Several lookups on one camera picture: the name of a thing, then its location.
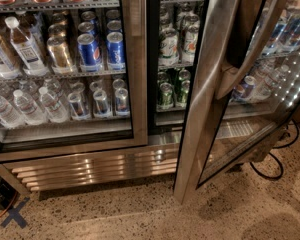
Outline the glass fridge door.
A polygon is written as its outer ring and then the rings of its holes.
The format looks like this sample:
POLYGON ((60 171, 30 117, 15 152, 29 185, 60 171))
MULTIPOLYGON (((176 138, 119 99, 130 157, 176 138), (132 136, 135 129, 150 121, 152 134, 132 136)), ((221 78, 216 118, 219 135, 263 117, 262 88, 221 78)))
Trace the glass fridge door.
POLYGON ((13 92, 30 94, 47 122, 25 123, 6 128, 0 120, 0 163, 53 157, 71 153, 115 149, 141 145, 146 141, 146 0, 0 0, 0 34, 9 43, 20 63, 21 75, 15 79, 0 78, 0 96, 25 118, 14 104, 13 92), (44 55, 48 73, 33 76, 10 42, 7 17, 16 17, 35 38, 44 55), (125 63, 114 69, 108 62, 107 35, 123 34, 125 63), (102 63, 98 71, 89 72, 81 64, 77 38, 92 34, 100 48, 102 63), (56 74, 47 49, 50 37, 66 39, 77 71, 56 74), (68 112, 63 123, 51 122, 40 102, 39 89, 54 91, 68 112), (115 91, 128 91, 130 113, 120 116, 115 109, 115 91), (112 115, 97 117, 93 93, 103 89, 108 96, 112 115), (86 120, 74 120, 67 97, 82 95, 90 112, 86 120))
POLYGON ((300 0, 208 0, 179 149, 174 196, 185 202, 201 186, 244 163, 262 162, 300 107, 300 48, 262 53, 278 20, 300 14, 300 0), (265 100, 253 94, 275 68, 286 78, 265 100), (248 100, 235 100, 245 76, 248 100))

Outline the green soda can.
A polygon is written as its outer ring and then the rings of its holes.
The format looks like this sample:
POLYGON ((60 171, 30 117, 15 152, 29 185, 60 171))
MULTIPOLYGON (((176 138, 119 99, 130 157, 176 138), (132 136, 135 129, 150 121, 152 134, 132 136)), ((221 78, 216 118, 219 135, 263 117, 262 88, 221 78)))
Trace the green soda can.
POLYGON ((160 85, 158 106, 160 109, 173 107, 173 88, 170 83, 164 82, 160 85))
POLYGON ((177 101, 176 101, 177 106, 179 107, 186 106, 189 89, 190 89, 190 81, 189 80, 182 81, 177 92, 177 101))

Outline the silver diet cola can middle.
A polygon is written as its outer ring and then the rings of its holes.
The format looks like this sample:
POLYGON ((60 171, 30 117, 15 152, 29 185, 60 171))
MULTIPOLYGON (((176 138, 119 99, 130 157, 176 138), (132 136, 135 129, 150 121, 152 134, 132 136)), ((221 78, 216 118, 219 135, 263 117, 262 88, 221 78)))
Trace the silver diet cola can middle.
POLYGON ((93 93, 95 104, 95 115, 97 117, 110 117, 112 115, 111 106, 107 93, 103 89, 98 89, 93 93))

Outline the white 7up can far left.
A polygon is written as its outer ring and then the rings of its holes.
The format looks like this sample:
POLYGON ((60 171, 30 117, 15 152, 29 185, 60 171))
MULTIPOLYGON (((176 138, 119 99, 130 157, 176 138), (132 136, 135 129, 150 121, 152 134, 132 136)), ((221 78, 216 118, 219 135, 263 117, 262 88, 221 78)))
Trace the white 7up can far left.
POLYGON ((168 66, 179 59, 178 34, 174 28, 165 28, 160 33, 159 64, 168 66))

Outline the white 7up can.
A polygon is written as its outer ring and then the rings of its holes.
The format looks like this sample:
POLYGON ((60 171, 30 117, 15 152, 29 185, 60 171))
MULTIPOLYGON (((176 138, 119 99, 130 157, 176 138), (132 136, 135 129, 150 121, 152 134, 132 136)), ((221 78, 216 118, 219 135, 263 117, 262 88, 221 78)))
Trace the white 7up can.
POLYGON ((159 64, 168 66, 179 59, 178 34, 174 28, 165 28, 160 33, 159 64))
POLYGON ((197 25, 191 25, 187 28, 182 49, 183 63, 192 63, 194 61, 198 33, 199 27, 197 25))

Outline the blue Pepsi can right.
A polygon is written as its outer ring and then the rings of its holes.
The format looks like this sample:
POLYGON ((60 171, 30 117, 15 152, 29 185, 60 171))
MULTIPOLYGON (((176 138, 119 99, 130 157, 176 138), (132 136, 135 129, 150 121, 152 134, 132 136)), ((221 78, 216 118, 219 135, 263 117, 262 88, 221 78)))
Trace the blue Pepsi can right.
POLYGON ((122 69, 125 63, 123 34, 111 32, 107 35, 108 62, 114 69, 122 69))

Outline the blue pepsi can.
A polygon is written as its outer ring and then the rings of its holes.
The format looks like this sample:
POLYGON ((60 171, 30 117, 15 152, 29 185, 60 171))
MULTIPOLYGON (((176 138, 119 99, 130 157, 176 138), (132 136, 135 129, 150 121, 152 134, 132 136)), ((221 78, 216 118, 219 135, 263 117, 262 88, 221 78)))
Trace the blue pepsi can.
POLYGON ((125 63, 123 34, 111 32, 107 35, 108 62, 114 69, 122 69, 125 63))
POLYGON ((98 71, 102 57, 96 38, 92 34, 81 34, 77 38, 77 46, 82 66, 89 72, 98 71))

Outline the blue Pepsi can left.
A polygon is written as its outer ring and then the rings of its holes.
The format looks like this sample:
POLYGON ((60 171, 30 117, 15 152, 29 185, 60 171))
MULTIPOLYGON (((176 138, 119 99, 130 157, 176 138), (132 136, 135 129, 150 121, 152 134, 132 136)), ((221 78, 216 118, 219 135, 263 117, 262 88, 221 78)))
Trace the blue Pepsi can left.
POLYGON ((77 46, 82 66, 89 72, 98 71, 102 57, 96 38, 92 34, 81 34, 77 38, 77 46))

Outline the water bottle right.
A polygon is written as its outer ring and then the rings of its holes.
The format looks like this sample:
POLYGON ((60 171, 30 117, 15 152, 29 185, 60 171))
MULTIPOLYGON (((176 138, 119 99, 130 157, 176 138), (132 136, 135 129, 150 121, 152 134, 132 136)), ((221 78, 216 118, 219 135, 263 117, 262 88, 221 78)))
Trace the water bottle right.
POLYGON ((68 120, 68 112, 54 91, 47 87, 41 87, 39 94, 40 102, 48 113, 51 122, 63 123, 68 120))

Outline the water bottle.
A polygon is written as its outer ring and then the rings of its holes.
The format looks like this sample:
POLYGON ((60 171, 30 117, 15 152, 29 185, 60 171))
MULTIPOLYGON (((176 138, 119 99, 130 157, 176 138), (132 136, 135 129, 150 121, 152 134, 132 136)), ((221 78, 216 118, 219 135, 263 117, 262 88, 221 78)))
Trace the water bottle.
POLYGON ((47 122, 47 118, 33 97, 22 90, 13 92, 14 104, 23 114, 29 125, 40 125, 47 122))
POLYGON ((19 127, 25 123, 22 115, 2 96, 0 96, 0 120, 6 128, 19 127))
POLYGON ((48 113, 51 122, 63 123, 68 120, 68 112, 54 91, 47 87, 41 87, 39 94, 40 102, 48 113))

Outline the water bottle right compartment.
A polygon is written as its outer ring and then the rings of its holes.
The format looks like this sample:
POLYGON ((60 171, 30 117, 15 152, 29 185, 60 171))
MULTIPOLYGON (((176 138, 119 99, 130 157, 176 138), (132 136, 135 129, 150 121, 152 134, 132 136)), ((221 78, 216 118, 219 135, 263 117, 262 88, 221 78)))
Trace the water bottle right compartment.
POLYGON ((272 92, 279 86, 279 84, 286 78, 289 67, 281 65, 275 68, 268 74, 257 87, 253 94, 255 100, 265 100, 269 98, 272 92))

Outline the water bottle middle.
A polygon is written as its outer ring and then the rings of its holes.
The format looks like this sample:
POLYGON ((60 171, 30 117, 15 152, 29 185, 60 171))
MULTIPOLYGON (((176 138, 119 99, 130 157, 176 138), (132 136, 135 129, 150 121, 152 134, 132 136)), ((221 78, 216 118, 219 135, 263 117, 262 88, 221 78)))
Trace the water bottle middle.
POLYGON ((47 118, 33 97, 22 90, 13 92, 14 104, 23 114, 29 125, 40 125, 47 122, 47 118))

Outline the silver blue energy can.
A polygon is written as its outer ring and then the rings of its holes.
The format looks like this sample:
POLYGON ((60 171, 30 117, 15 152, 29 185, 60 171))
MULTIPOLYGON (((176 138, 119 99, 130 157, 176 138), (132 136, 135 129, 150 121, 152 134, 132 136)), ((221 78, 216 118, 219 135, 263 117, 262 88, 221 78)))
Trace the silver blue energy can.
POLYGON ((275 53, 278 49, 278 40, 284 29, 286 28, 287 21, 284 18, 280 18, 276 23, 274 30, 271 33, 266 45, 264 46, 262 53, 265 55, 275 53))
POLYGON ((300 14, 290 19, 279 42, 281 52, 294 52, 300 48, 300 14))

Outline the water bottle far left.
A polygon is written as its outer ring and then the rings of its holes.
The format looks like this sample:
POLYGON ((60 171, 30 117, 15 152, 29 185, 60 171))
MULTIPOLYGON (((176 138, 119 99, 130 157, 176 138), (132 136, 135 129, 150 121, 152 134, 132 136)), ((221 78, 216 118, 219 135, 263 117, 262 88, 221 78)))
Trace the water bottle far left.
POLYGON ((25 123, 22 115, 2 96, 0 96, 0 120, 6 128, 19 127, 25 123))

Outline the iced tea bottle far left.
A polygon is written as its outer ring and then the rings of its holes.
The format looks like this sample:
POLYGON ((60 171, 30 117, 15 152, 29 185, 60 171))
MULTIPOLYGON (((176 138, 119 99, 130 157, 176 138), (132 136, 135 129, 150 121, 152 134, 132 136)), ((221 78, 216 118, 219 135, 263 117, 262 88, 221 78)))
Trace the iced tea bottle far left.
POLYGON ((20 75, 20 63, 9 43, 0 34, 0 78, 15 79, 20 75))

